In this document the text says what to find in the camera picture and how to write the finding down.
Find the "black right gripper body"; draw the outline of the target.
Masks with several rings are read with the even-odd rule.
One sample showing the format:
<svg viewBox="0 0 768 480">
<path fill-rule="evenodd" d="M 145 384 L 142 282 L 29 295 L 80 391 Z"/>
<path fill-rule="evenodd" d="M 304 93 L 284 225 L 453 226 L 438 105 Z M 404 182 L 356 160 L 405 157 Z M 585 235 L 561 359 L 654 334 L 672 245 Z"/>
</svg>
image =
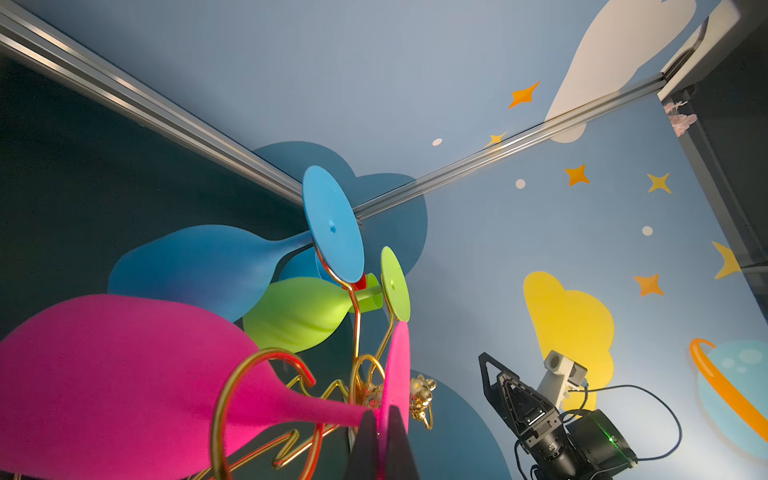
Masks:
<svg viewBox="0 0 768 480">
<path fill-rule="evenodd" d="M 514 374 L 498 374 L 488 400 L 534 460 L 540 479 L 576 479 L 583 462 L 569 440 L 559 410 Z"/>
</svg>

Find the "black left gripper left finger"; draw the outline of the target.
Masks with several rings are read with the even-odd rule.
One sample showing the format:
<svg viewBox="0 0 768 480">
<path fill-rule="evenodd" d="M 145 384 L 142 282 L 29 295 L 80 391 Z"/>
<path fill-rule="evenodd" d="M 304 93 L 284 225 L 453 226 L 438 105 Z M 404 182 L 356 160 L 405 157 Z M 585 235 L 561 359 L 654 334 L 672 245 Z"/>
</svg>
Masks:
<svg viewBox="0 0 768 480">
<path fill-rule="evenodd" d="M 356 440 L 344 472 L 344 480 L 377 480 L 379 442 L 376 416 L 372 410 L 364 413 Z"/>
</svg>

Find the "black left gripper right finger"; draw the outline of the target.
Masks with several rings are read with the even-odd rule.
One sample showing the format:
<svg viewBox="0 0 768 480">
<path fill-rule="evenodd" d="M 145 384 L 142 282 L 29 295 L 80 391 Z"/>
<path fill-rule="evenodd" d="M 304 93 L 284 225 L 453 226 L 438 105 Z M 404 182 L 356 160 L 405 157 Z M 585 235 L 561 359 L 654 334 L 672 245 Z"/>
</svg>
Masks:
<svg viewBox="0 0 768 480">
<path fill-rule="evenodd" d="M 383 475 L 385 480 L 420 480 L 406 423 L 396 405 L 389 408 Z"/>
</svg>

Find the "red wine glass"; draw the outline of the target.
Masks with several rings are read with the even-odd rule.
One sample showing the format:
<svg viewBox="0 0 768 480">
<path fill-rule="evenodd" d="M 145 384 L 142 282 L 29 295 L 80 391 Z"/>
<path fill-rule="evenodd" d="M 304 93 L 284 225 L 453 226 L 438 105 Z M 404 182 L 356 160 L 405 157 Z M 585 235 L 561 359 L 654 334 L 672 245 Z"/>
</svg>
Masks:
<svg viewBox="0 0 768 480">
<path fill-rule="evenodd" d="M 361 291 L 367 288 L 367 278 L 363 275 L 357 282 L 351 284 L 354 291 Z"/>
</svg>

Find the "green wine glass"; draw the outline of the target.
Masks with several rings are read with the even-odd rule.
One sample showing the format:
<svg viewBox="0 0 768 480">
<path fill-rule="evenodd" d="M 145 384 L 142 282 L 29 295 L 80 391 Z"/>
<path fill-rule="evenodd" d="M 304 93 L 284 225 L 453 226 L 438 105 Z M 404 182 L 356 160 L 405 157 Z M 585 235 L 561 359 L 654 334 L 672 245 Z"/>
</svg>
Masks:
<svg viewBox="0 0 768 480">
<path fill-rule="evenodd" d="M 383 293 L 377 277 L 373 273 L 367 273 L 367 288 L 355 291 L 359 309 L 362 313 L 380 310 L 383 307 Z"/>
<path fill-rule="evenodd" d="M 407 322 L 411 303 L 405 275 L 394 251 L 381 251 L 383 307 L 397 321 Z M 243 316 L 245 333 L 260 348 L 292 353 L 324 342 L 355 306 L 341 286 L 317 278 L 297 277 L 271 284 L 258 303 Z"/>
</svg>

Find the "pink wine glass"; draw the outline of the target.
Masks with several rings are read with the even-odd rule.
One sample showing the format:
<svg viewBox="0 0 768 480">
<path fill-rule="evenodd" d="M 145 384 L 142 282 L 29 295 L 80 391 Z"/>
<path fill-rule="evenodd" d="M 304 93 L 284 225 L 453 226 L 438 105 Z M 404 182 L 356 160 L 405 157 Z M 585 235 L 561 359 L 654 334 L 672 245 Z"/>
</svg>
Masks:
<svg viewBox="0 0 768 480">
<path fill-rule="evenodd" d="M 41 479 L 181 479 L 210 463 L 217 401 L 257 345 L 192 305 L 70 299 L 1 343 L 1 467 Z"/>
</svg>

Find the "blue wine glass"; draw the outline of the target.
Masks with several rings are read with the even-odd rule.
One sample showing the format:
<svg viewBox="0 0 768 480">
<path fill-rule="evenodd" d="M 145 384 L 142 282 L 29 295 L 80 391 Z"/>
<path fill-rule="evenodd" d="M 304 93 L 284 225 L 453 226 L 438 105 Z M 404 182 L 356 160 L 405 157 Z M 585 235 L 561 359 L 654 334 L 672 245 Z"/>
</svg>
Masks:
<svg viewBox="0 0 768 480">
<path fill-rule="evenodd" d="M 283 267 L 278 279 L 283 281 L 297 277 L 317 278 L 333 283 L 314 247 L 293 256 Z"/>
<path fill-rule="evenodd" d="M 302 203 L 308 229 L 285 239 L 204 224 L 136 247 L 112 268 L 107 291 L 193 305 L 234 322 L 265 294 L 280 260 L 306 246 L 313 246 L 340 280 L 359 281 L 364 247 L 340 184 L 326 169 L 312 165 L 303 174 Z"/>
</svg>

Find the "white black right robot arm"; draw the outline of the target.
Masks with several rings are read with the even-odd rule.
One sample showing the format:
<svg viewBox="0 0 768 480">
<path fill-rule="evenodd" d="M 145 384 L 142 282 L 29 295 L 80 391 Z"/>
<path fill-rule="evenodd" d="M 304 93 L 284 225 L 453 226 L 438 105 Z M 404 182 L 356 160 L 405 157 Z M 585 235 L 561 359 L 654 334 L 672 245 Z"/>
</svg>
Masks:
<svg viewBox="0 0 768 480">
<path fill-rule="evenodd" d="M 534 479 L 611 479 L 638 459 L 600 410 L 579 408 L 570 424 L 560 411 L 569 387 L 586 384 L 587 369 L 552 350 L 540 385 L 525 384 L 487 353 L 478 356 L 483 392 L 517 437 L 516 446 L 534 460 Z"/>
</svg>

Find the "right aluminium corner post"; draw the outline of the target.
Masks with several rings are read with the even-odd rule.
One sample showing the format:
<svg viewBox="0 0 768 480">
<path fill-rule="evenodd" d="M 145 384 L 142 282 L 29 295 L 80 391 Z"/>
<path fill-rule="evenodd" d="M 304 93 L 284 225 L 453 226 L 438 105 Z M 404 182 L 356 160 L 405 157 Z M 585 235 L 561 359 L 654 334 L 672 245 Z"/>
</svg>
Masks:
<svg viewBox="0 0 768 480">
<path fill-rule="evenodd" d="M 498 144 L 368 200 L 354 208 L 356 217 L 358 220 L 363 221 L 425 195 L 495 162 L 541 144 L 568 130 L 583 126 L 596 118 L 647 95 L 655 94 L 665 84 L 665 76 L 662 73 L 658 73 L 606 94 L 553 119 L 546 120 Z"/>
</svg>

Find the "horizontal aluminium back rail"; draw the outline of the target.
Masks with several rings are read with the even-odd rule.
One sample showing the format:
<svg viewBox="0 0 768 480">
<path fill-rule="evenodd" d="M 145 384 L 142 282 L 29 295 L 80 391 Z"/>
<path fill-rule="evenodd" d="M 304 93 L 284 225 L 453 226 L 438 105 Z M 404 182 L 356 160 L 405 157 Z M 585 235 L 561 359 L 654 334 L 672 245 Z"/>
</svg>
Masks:
<svg viewBox="0 0 768 480">
<path fill-rule="evenodd" d="M 302 203 L 301 184 L 293 177 L 14 1 L 1 3 L 1 52 L 280 197 Z"/>
</svg>

